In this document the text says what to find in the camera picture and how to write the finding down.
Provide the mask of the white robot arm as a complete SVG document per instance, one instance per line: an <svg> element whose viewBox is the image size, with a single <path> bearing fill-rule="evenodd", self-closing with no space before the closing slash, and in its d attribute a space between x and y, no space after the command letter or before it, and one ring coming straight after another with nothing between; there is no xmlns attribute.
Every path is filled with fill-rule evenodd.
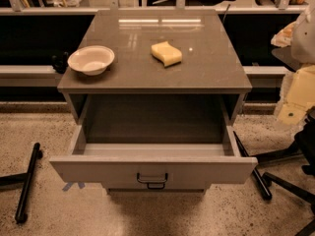
<svg viewBox="0 0 315 236"><path fill-rule="evenodd" d="M271 43L276 47L273 55L293 70L284 77L275 114L279 121L295 125L315 106L315 7L309 5Z"/></svg>

